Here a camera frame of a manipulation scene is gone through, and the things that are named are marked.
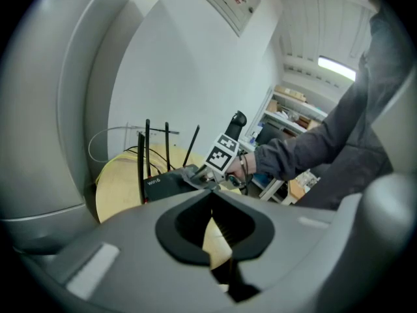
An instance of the gray jacket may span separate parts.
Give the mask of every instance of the gray jacket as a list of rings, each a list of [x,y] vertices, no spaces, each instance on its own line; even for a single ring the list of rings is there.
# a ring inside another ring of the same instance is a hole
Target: gray jacket
[[[410,71],[412,46],[406,47],[388,10],[371,19],[372,41],[360,60],[355,83],[323,124],[297,138],[272,140],[255,151],[258,173],[289,181],[319,164],[332,164],[299,206],[337,209],[343,197],[363,191],[392,166],[371,128]]]

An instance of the ceiling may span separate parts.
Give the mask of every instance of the ceiling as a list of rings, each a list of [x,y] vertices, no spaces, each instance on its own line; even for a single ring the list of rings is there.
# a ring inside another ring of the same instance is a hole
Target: ceiling
[[[283,15],[274,36],[286,86],[308,88],[335,106],[352,81],[319,67],[318,58],[323,55],[357,70],[371,41],[369,19],[375,9],[366,0],[280,1]]]

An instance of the gray sleeve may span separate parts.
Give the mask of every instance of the gray sleeve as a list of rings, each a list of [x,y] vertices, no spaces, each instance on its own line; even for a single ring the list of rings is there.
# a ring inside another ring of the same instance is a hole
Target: gray sleeve
[[[331,163],[364,112],[367,75],[348,89],[323,124],[284,142],[275,139],[255,151],[257,173],[289,181],[319,164]]]

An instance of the black antenna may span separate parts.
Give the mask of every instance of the black antenna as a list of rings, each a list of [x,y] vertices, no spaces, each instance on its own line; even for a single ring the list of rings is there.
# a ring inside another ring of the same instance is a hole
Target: black antenna
[[[199,131],[200,131],[200,126],[199,126],[199,125],[197,125],[197,128],[196,128],[196,130],[195,130],[195,132],[194,132],[193,140],[191,141],[191,145],[190,145],[190,147],[188,148],[187,155],[186,155],[186,157],[185,157],[184,163],[182,164],[182,167],[185,167],[185,165],[187,164],[188,157],[190,156],[191,150],[192,150],[192,148],[193,148],[193,146],[194,146],[194,142],[195,142],[195,139],[197,138],[197,135],[198,135],[198,132],[199,132]]]
[[[148,177],[151,177],[151,163],[149,162],[149,129],[151,127],[151,121],[148,119],[146,120],[145,126],[145,143],[146,143],[146,171],[148,173]]]
[[[139,196],[142,204],[147,201],[145,199],[145,183],[143,182],[143,153],[145,148],[145,137],[139,132],[137,139],[137,178],[139,179]]]
[[[165,148],[167,153],[167,171],[169,171],[169,124],[165,122]]]

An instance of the fluorescent light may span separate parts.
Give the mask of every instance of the fluorescent light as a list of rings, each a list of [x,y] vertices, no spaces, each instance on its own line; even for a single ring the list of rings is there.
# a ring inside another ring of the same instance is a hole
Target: fluorescent light
[[[337,61],[325,57],[319,57],[319,66],[341,74],[342,76],[351,79],[352,81],[356,80],[356,72],[353,69],[338,63]]]

